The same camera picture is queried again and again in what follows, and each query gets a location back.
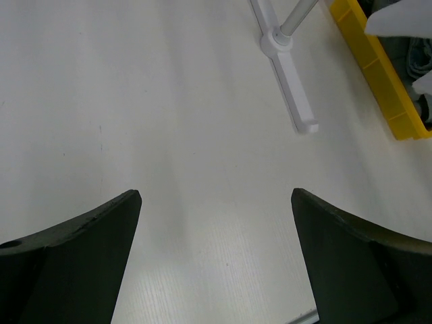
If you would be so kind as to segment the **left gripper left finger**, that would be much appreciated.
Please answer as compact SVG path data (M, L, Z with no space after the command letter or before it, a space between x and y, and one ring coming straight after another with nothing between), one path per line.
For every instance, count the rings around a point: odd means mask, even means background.
M2 323L110 323L142 199L128 190L1 244Z

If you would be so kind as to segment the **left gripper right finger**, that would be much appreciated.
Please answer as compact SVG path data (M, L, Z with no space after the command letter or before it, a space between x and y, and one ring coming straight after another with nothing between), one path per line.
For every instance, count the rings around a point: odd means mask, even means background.
M320 323L430 323L431 243L302 188L292 212Z

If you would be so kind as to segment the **white skirt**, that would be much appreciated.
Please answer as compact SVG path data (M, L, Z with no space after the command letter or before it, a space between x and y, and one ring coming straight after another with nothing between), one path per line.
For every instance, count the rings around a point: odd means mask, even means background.
M369 16L365 34L431 39L430 1L386 1L385 4ZM414 81L412 87L420 95L431 95L431 71Z

